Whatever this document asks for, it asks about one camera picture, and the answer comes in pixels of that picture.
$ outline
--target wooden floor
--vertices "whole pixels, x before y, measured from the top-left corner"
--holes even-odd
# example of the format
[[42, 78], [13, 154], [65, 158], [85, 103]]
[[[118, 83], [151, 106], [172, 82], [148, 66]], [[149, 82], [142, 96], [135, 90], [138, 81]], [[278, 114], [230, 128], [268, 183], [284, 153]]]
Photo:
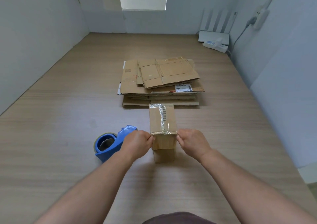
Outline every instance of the wooden floor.
[[[310, 213], [317, 204], [229, 58], [196, 36], [89, 34], [0, 117], [0, 223], [31, 223], [100, 165], [93, 142], [128, 124], [149, 131], [147, 109], [123, 109], [124, 60], [194, 59], [206, 90], [200, 107], [176, 109], [179, 128], [201, 130], [212, 147]], [[177, 147], [173, 164], [152, 151], [128, 171], [105, 223], [141, 223], [189, 211], [238, 223], [208, 173]]]

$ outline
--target blue tape dispenser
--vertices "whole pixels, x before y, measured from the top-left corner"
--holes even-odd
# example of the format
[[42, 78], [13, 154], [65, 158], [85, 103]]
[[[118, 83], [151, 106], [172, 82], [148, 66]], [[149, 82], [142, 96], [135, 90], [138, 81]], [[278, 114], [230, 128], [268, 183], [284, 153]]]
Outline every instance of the blue tape dispenser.
[[114, 133], [105, 133], [99, 136], [94, 144], [95, 155], [102, 162], [105, 162], [121, 149], [124, 138], [137, 129], [136, 126], [127, 125], [125, 128], [121, 128], [121, 131], [117, 135]]

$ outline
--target dark shorts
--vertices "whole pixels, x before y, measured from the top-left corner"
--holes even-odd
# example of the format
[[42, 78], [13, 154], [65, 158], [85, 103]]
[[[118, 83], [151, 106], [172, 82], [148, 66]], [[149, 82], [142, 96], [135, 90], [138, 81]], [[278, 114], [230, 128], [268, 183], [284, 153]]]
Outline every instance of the dark shorts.
[[189, 212], [174, 212], [153, 217], [143, 224], [215, 224]]

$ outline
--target clear packing tape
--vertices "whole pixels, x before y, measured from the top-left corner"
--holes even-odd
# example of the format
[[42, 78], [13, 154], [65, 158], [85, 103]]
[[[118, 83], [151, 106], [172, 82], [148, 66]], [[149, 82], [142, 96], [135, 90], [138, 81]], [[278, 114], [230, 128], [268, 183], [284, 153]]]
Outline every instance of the clear packing tape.
[[149, 104], [150, 134], [177, 134], [173, 104]]

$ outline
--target human arm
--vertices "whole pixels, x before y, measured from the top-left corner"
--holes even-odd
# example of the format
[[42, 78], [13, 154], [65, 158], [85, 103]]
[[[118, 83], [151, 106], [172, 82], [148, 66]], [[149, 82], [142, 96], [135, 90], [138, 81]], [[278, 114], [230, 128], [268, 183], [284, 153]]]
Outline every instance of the human arm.
[[209, 172], [242, 224], [317, 224], [294, 202], [212, 149], [200, 131], [177, 133], [182, 149]]
[[35, 224], [103, 223], [132, 163], [152, 147], [148, 132], [127, 135], [121, 150], [72, 187]]

